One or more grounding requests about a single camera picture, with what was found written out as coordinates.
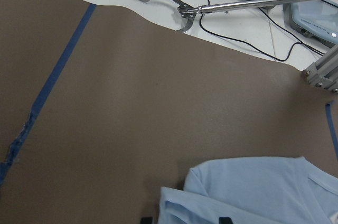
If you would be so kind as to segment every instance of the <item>black wire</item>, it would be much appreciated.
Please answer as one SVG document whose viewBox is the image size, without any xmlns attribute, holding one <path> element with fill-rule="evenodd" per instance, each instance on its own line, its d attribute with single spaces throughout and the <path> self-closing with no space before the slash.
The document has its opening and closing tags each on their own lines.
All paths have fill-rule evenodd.
<svg viewBox="0 0 338 224">
<path fill-rule="evenodd" d="M 243 41 L 243 40 L 240 40 L 240 39 L 231 38 L 231 37 L 224 36 L 224 35 L 220 35 L 220 34 L 216 34 L 216 33 L 212 32 L 212 31 L 207 30 L 207 29 L 203 26 L 203 24 L 202 24 L 202 20 L 203 20 L 203 18 L 204 18 L 204 15 L 202 15 L 202 16 L 200 17 L 199 25 L 200 25 L 200 28 L 201 28 L 202 30 L 206 31 L 206 32 L 209 33 L 209 34 L 218 36 L 218 37 L 220 37 L 220 38 L 224 38 L 224 39 L 233 40 L 233 41 L 236 41 L 236 42 L 245 43 L 246 45 L 252 47 L 252 48 L 255 49 L 256 51 L 262 53 L 263 55 L 265 55 L 265 56 L 267 56 L 267 57 L 270 57 L 270 58 L 272 58 L 272 59 L 275 59 L 275 60 L 277 60 L 277 61 L 280 61 L 280 62 L 285 62 L 285 61 L 287 61 L 287 60 L 289 59 L 289 57 L 290 57 L 290 55 L 291 55 L 291 52 L 292 52 L 294 46 L 297 45 L 297 44 L 302 44 L 302 45 L 306 46 L 307 48 L 309 48 L 310 50 L 312 50 L 313 52 L 315 52 L 315 53 L 317 53 L 317 54 L 319 54 L 319 55 L 323 55 L 323 52 L 318 51 L 317 49 L 311 47 L 311 46 L 308 45 L 308 44 L 305 44 L 303 41 L 301 41 L 301 40 L 300 40 L 297 36 L 295 36 L 293 33 L 291 33 L 290 31 L 288 31 L 288 30 L 286 30 L 285 28 L 283 28 L 283 27 L 281 27 L 280 25 L 278 25 L 278 24 L 277 24 L 271 17 L 269 17 L 262 9 L 260 9 L 260 10 L 261 10 L 261 12 L 264 13 L 264 14 L 269 18 L 269 20 L 271 20 L 276 26 L 278 26 L 280 29 L 286 31 L 287 33 L 291 34 L 293 37 L 295 37 L 295 38 L 299 41 L 299 42 L 294 43 L 294 44 L 291 46 L 291 48 L 290 48 L 290 50 L 289 50 L 289 52 L 288 52 L 288 55 L 287 55 L 287 57 L 286 57 L 285 59 L 279 59 L 279 58 L 276 58 L 276 57 L 274 57 L 274 56 L 272 56 L 272 55 L 270 55 L 270 54 L 268 54 L 268 53 L 266 53 L 266 52 L 260 50 L 259 48 L 253 46 L 251 43 L 248 43 L 248 42 L 246 42 L 246 41 Z"/>
</svg>

